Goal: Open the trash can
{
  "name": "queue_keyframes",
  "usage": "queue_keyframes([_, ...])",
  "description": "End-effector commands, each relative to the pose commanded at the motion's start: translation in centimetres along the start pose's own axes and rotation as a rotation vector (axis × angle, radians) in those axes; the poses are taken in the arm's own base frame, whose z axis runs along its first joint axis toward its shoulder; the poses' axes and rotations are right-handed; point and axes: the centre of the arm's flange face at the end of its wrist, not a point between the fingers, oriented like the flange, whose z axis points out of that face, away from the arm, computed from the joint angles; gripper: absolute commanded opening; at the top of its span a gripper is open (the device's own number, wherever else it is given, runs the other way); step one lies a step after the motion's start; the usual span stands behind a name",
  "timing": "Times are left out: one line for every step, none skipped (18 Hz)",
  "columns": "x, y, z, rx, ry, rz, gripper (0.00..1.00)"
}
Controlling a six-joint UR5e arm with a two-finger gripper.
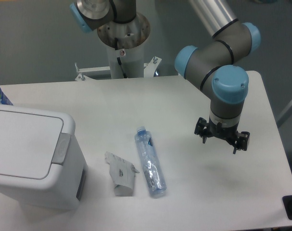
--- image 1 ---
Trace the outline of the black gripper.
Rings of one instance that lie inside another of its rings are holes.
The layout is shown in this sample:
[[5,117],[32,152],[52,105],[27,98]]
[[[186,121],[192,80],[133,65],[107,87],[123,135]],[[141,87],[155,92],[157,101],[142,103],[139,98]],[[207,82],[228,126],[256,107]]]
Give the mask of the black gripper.
[[207,138],[211,137],[225,140],[233,146],[233,154],[236,154],[240,150],[246,151],[250,140],[250,132],[238,132],[237,128],[238,123],[231,127],[223,127],[220,122],[215,124],[209,119],[209,123],[207,123],[204,118],[200,117],[196,123],[194,134],[202,138],[203,144],[206,143]]

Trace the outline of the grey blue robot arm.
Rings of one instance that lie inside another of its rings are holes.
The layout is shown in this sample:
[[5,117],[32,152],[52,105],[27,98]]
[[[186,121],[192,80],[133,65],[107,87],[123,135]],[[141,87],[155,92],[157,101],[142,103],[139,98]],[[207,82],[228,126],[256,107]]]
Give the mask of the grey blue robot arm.
[[[250,134],[238,132],[249,77],[235,63],[261,43],[256,26],[241,23],[224,0],[192,0],[191,6],[213,41],[203,49],[184,47],[176,71],[210,99],[209,119],[199,118],[195,134],[225,140],[235,151],[247,150]],[[112,78],[144,77],[143,44],[150,25],[134,0],[76,0],[70,10],[81,30],[97,31],[109,52]]]

